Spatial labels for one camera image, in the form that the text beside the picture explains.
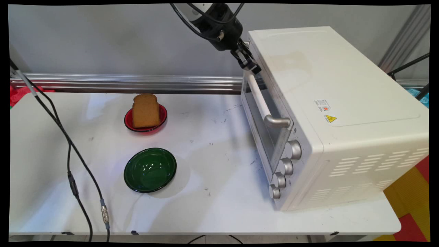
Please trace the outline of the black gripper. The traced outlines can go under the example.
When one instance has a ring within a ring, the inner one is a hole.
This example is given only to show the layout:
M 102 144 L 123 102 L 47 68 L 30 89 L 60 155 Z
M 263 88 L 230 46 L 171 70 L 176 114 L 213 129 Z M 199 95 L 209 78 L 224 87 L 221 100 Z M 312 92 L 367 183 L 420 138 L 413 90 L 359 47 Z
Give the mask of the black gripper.
M 243 26 L 237 19 L 237 14 L 243 6 L 240 3 L 235 12 L 232 12 L 225 3 L 192 3 L 192 10 L 201 16 L 191 23 L 216 50 L 230 50 L 243 70 L 258 74 L 262 69 L 252 56 L 246 42 L 240 37 Z

